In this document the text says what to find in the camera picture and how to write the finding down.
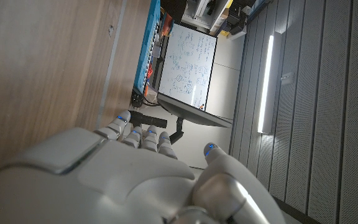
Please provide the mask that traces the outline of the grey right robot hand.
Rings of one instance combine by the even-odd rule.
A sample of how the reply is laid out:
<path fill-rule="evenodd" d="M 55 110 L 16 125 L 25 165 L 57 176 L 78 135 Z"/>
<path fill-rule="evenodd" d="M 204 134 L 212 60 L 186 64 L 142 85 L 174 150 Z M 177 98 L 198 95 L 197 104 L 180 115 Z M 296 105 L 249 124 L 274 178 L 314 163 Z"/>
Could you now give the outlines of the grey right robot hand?
<path fill-rule="evenodd" d="M 56 134 L 0 167 L 0 223 L 283 223 L 258 179 L 218 145 L 195 176 L 167 133 L 123 111 L 104 128 Z"/>

